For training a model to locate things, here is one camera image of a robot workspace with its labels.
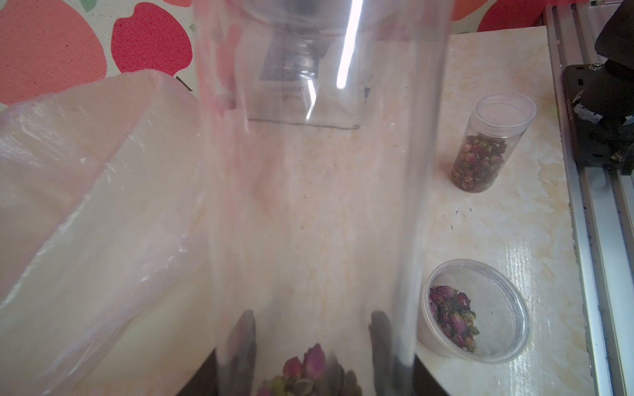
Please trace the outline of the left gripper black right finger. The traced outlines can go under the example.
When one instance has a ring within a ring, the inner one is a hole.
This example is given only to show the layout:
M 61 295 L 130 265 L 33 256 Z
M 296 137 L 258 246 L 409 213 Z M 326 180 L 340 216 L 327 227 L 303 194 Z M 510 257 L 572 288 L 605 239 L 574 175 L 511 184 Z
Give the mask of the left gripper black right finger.
M 371 313 L 368 330 L 376 395 L 447 396 L 418 357 L 402 361 L 397 356 L 402 342 L 394 335 L 391 320 L 384 311 Z

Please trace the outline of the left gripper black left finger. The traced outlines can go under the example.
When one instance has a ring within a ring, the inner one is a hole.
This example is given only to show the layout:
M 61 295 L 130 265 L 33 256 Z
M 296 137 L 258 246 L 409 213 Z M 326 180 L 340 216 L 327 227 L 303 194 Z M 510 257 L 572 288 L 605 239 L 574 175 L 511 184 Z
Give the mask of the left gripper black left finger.
M 178 396 L 251 395 L 257 357 L 254 312 L 245 310 L 227 338 L 226 356 L 217 349 L 202 363 Z

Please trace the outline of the tall clear jar of rosebuds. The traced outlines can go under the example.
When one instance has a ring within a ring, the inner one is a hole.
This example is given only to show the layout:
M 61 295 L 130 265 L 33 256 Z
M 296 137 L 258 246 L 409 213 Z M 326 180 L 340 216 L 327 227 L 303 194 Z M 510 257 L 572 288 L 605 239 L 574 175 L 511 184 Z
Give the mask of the tall clear jar of rosebuds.
M 217 356 L 256 322 L 251 395 L 376 395 L 371 313 L 415 357 L 429 180 L 450 1 L 197 1 Z M 235 63 L 247 36 L 371 41 L 359 128 L 250 120 Z

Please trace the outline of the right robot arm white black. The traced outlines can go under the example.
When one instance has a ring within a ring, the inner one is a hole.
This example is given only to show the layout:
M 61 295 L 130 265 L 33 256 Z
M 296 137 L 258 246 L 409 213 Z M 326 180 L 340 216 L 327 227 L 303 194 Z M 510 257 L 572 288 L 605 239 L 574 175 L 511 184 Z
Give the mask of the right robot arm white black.
M 633 0 L 624 0 L 606 22 L 594 45 L 604 58 L 633 69 Z

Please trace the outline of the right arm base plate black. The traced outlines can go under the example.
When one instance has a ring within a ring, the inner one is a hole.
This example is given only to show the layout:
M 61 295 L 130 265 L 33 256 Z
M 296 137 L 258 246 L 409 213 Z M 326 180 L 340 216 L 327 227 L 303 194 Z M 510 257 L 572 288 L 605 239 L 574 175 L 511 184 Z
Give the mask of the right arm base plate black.
M 633 174 L 633 70 L 612 60 L 564 69 L 563 87 L 576 164 Z

